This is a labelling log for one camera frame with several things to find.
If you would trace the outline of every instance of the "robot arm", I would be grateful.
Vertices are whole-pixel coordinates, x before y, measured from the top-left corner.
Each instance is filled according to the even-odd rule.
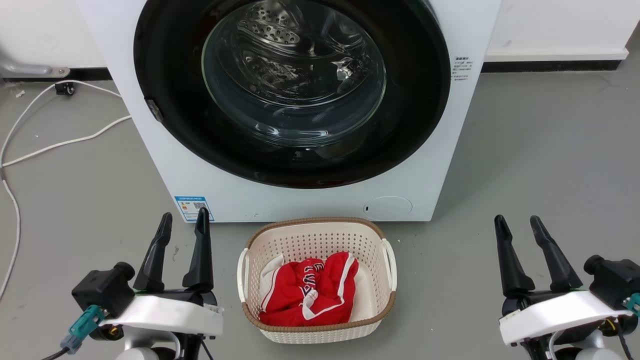
[[[184,289],[165,290],[162,282],[164,249],[172,230],[171,213],[158,226],[140,266],[134,289],[128,285],[135,271],[118,263],[107,271],[91,271],[72,291],[85,311],[61,347],[75,354],[84,338],[123,339],[118,360],[196,360],[202,340],[222,335],[224,309],[212,292],[213,267],[209,213],[202,208],[195,226],[196,243]],[[175,349],[154,347],[170,342]]]
[[[549,235],[539,217],[531,217],[536,243],[543,249],[552,278],[550,290],[534,291],[513,249],[511,231],[502,215],[494,220],[502,277],[500,333],[505,344],[521,345],[531,359],[610,359],[620,357],[604,348],[603,336],[633,332],[640,305],[640,266],[630,260],[606,261],[593,256],[584,265],[594,275],[589,291]],[[555,350],[557,345],[570,348]]]

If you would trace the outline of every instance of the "blue connector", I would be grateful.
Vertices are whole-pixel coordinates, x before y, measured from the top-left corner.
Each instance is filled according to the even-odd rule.
[[[636,316],[640,316],[640,293],[632,294],[628,299],[625,299],[622,304]]]
[[[67,335],[60,343],[61,348],[68,348],[67,352],[70,355],[75,354],[84,339],[89,334],[98,328],[98,324],[106,317],[105,312],[97,305],[91,305],[84,310],[84,313],[80,315],[78,320],[74,322],[69,328],[69,335]]]

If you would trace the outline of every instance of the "gray concrete floor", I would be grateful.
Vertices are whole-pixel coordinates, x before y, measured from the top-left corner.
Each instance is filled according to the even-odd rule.
[[[507,218],[539,289],[550,277],[529,228],[531,214],[543,219],[587,284],[582,264],[593,254],[640,262],[640,42],[629,48],[616,72],[481,76],[433,221],[380,224],[401,275],[395,308],[366,338],[307,346],[268,341],[246,321],[234,279],[237,257],[260,225],[214,224],[214,292],[226,309],[224,336],[208,342],[215,359],[527,358],[521,348],[504,346],[498,330],[496,214]],[[0,138],[44,87],[0,90]],[[26,93],[16,98],[21,90]],[[119,99],[87,87],[70,99],[49,92],[6,159],[92,134],[126,113]],[[176,209],[130,121],[6,173],[23,233],[0,302],[0,348],[3,359],[40,359],[59,349],[80,314],[70,295],[77,282],[117,261],[137,269],[160,216]],[[4,277],[15,236],[4,190],[0,229]],[[193,226],[176,221],[164,271],[169,287],[180,285],[193,243]],[[639,337],[631,338],[640,356],[633,342]],[[609,343],[620,351],[617,341]],[[88,340],[76,357],[114,359],[121,349],[121,343]]]

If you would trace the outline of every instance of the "energy label sticker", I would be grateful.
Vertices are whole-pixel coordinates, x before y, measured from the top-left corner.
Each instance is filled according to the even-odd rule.
[[[186,222],[196,222],[200,208],[207,208],[209,210],[209,221],[214,221],[211,208],[209,208],[204,196],[176,196],[175,201],[178,203]]]

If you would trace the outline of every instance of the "cable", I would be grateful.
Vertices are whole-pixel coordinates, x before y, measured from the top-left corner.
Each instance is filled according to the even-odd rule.
[[[13,266],[15,265],[15,260],[18,257],[18,249],[20,247],[20,208],[18,207],[18,202],[15,200],[15,196],[13,196],[13,193],[11,192],[11,189],[9,188],[9,184],[6,182],[6,178],[5,178],[5,174],[4,174],[4,167],[7,167],[9,165],[13,165],[15,163],[18,163],[22,160],[26,160],[28,158],[32,158],[33,156],[36,156],[38,154],[41,154],[45,151],[54,149],[56,147],[62,146],[62,145],[66,145],[69,143],[74,143],[74,142],[81,142],[84,140],[89,140],[92,138],[95,138],[96,136],[99,136],[100,134],[102,134],[103,132],[107,131],[108,129],[110,129],[111,127],[113,127],[116,124],[119,124],[122,121],[125,121],[127,119],[130,119],[130,116],[127,117],[123,117],[120,118],[114,122],[112,122],[111,124],[107,125],[104,129],[98,131],[97,133],[95,133],[94,135],[91,136],[87,136],[84,138],[80,138],[80,139],[75,139],[75,140],[69,140],[66,142],[61,142],[61,143],[57,143],[55,145],[52,146],[48,146],[42,150],[36,151],[36,152],[32,152],[31,154],[25,155],[21,158],[18,158],[16,160],[13,161],[9,161],[7,163],[3,163],[4,161],[4,151],[6,150],[6,146],[9,144],[9,140],[11,140],[12,134],[15,131],[16,127],[18,126],[18,124],[20,123],[20,121],[22,120],[22,118],[24,117],[24,114],[27,113],[27,111],[29,111],[29,109],[32,107],[32,105],[47,91],[51,90],[52,88],[54,88],[57,84],[62,84],[62,83],[77,83],[77,84],[83,84],[86,86],[89,86],[91,88],[97,89],[97,90],[101,90],[104,92],[107,92],[111,95],[115,95],[117,97],[122,97],[120,96],[120,94],[113,92],[111,90],[107,90],[105,88],[101,88],[99,86],[95,86],[95,85],[91,85],[89,83],[85,83],[84,81],[78,81],[78,80],[63,80],[63,81],[59,81],[55,84],[52,84],[50,86],[48,86],[46,89],[42,90],[42,92],[40,92],[38,94],[38,96],[36,96],[27,106],[26,109],[24,109],[24,111],[20,114],[20,116],[18,117],[18,119],[15,121],[15,123],[13,124],[13,127],[11,128],[11,130],[9,130],[9,133],[6,136],[6,139],[4,139],[4,144],[2,145],[2,148],[0,149],[0,179],[2,179],[2,182],[4,184],[4,188],[6,189],[6,192],[9,194],[9,197],[11,198],[11,200],[13,201],[13,207],[15,208],[15,217],[16,217],[16,230],[15,230],[15,247],[13,249],[13,255],[11,257],[11,261],[9,262],[9,269],[7,270],[6,276],[4,277],[4,281],[2,284],[2,287],[0,288],[0,301],[2,301],[2,297],[4,296],[4,291],[6,290],[6,287],[9,283],[9,278],[11,277],[11,273],[13,272]]]
[[[551,335],[549,339],[549,355],[551,355],[551,360],[557,360],[556,351],[554,350],[554,345],[556,344],[556,340],[564,333],[564,330],[558,330]]]
[[[202,347],[204,347],[204,351],[209,356],[209,360],[213,360],[213,356],[211,356],[211,353],[209,352],[209,349],[207,348],[207,344],[205,344],[204,341],[201,341],[200,344],[202,345]]]
[[[620,345],[622,345],[622,350],[625,352],[628,360],[634,360],[634,358],[631,356],[631,351],[629,351],[629,347],[627,346],[627,342],[625,341],[625,337],[622,334],[622,326],[620,325],[618,318],[616,318],[614,321],[616,324],[618,324],[618,326],[614,326],[614,328],[618,330],[617,333],[618,337],[620,338]]]
[[[609,323],[609,325],[611,325],[611,328],[612,328],[613,330],[618,331],[618,330],[616,329],[616,324],[614,324],[614,323],[611,321],[611,319],[610,319],[610,318],[606,318],[605,320],[607,320],[607,322]]]
[[[19,163],[19,162],[20,162],[20,161],[22,161],[22,160],[27,160],[28,158],[32,158],[33,156],[36,156],[36,155],[38,155],[38,154],[41,154],[41,153],[43,153],[43,152],[45,152],[45,151],[49,151],[49,150],[51,150],[51,149],[55,149],[55,148],[57,148],[57,147],[61,147],[62,145],[68,145],[68,144],[70,144],[70,143],[74,143],[74,142],[82,142],[82,141],[85,141],[85,140],[91,140],[92,138],[96,138],[96,137],[98,137],[98,136],[99,136],[99,135],[101,135],[103,132],[107,131],[108,129],[111,129],[113,126],[115,126],[115,125],[117,125],[117,124],[119,124],[119,123],[121,123],[121,122],[123,122],[123,121],[125,121],[125,120],[129,120],[129,119],[131,119],[131,116],[121,117],[121,118],[119,118],[118,120],[116,120],[116,121],[114,121],[114,122],[110,123],[109,125],[105,126],[105,127],[104,127],[104,129],[102,129],[102,130],[98,131],[97,133],[95,133],[95,134],[93,134],[93,135],[91,135],[91,136],[86,136],[86,137],[84,137],[84,138],[79,138],[79,139],[69,140],[69,141],[66,141],[66,142],[61,142],[61,143],[57,143],[57,144],[55,144],[55,145],[47,146],[47,147],[46,147],[46,148],[44,148],[44,149],[40,149],[40,150],[38,150],[38,151],[32,152],[31,154],[25,155],[25,156],[23,156],[23,157],[21,157],[21,158],[17,158],[16,160],[11,160],[11,161],[9,161],[9,162],[7,162],[7,163],[4,163],[4,164],[2,164],[2,166],[3,166],[3,167],[7,167],[7,166],[9,166],[9,165],[13,165],[13,164],[15,164],[15,163]]]
[[[61,357],[62,355],[66,354],[69,351],[68,347],[63,347],[62,350],[60,350],[59,352],[53,354],[53,355],[49,355],[47,357],[45,357],[42,360],[55,360],[59,357]]]

